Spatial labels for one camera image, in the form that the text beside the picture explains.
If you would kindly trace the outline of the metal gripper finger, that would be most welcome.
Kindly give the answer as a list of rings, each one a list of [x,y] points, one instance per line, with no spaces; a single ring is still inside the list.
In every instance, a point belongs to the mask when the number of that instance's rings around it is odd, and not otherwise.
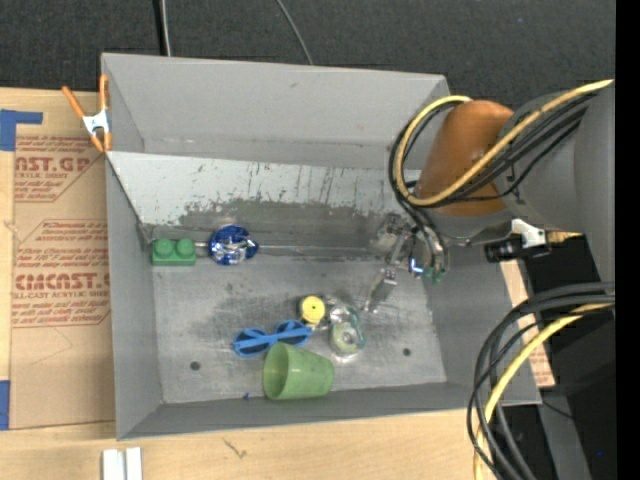
[[[386,215],[370,239],[370,249],[377,254],[388,254],[404,230],[404,218],[396,213]]]
[[[366,312],[376,312],[378,306],[386,301],[397,286],[397,269],[392,266],[382,268],[368,289],[364,302]]]

